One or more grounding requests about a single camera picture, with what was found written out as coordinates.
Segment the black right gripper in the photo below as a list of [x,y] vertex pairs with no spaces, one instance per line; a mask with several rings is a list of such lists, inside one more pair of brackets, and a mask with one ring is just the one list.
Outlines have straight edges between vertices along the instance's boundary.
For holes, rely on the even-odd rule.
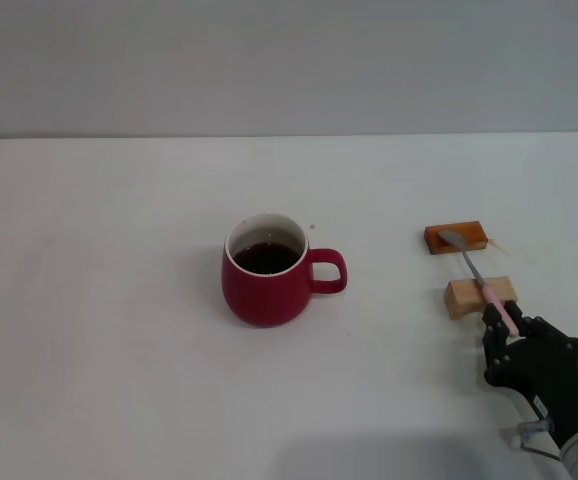
[[509,330],[495,306],[488,304],[482,317],[484,379],[521,394],[538,418],[550,421],[550,436],[563,447],[578,433],[578,338],[540,316],[525,316],[519,307],[506,311],[521,339],[506,343]]

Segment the pink handled metal spoon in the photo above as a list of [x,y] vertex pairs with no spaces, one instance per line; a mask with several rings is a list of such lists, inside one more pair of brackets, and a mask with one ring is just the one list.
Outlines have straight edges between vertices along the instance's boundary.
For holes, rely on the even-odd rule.
[[465,262],[467,263],[469,269],[471,270],[476,282],[478,283],[483,297],[485,298],[485,300],[487,301],[488,304],[492,304],[496,308],[496,310],[499,312],[503,323],[505,324],[505,326],[507,327],[507,329],[509,331],[509,336],[512,338],[519,337],[520,331],[519,331],[518,327],[516,326],[516,324],[512,320],[511,316],[505,310],[503,304],[501,303],[500,299],[498,298],[498,296],[496,295],[494,290],[486,283],[486,281],[481,276],[480,272],[478,271],[478,269],[476,268],[474,263],[471,261],[469,255],[467,253],[466,240],[458,232],[450,231],[450,230],[440,231],[439,236],[446,243],[459,249]]

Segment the red ceramic mug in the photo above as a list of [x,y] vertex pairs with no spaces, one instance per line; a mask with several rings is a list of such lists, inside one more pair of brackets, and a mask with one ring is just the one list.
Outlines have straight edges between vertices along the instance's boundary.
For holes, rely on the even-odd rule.
[[[261,242],[284,244],[301,254],[290,269],[274,275],[251,274],[233,256]],[[306,233],[291,218],[260,213],[237,223],[226,235],[221,265],[221,287],[230,310],[242,321],[272,328],[297,318],[314,295],[333,295],[345,290],[347,266],[333,249],[313,249]]]

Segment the dark brown coffee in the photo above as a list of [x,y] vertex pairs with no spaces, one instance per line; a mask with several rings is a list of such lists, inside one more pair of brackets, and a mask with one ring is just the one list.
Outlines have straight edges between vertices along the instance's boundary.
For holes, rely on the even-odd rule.
[[239,251],[233,260],[251,274],[274,275],[292,268],[300,257],[299,252],[284,244],[261,242]]

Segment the light wooden block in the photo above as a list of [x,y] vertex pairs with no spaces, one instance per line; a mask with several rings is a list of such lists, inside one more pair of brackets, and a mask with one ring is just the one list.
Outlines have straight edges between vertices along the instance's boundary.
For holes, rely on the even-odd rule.
[[[487,277],[485,281],[502,303],[518,301],[509,277]],[[452,320],[460,320],[469,314],[482,313],[489,302],[485,299],[475,279],[461,279],[452,280],[447,284],[444,291],[444,304],[449,317]]]

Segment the orange wooden block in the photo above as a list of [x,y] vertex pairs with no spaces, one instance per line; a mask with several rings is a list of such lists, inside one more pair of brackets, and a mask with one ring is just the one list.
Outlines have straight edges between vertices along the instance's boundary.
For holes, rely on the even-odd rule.
[[483,250],[488,245],[488,237],[479,221],[427,226],[423,231],[423,239],[431,255],[460,252],[459,248],[440,237],[441,231],[451,231],[461,235],[466,243],[466,251]]

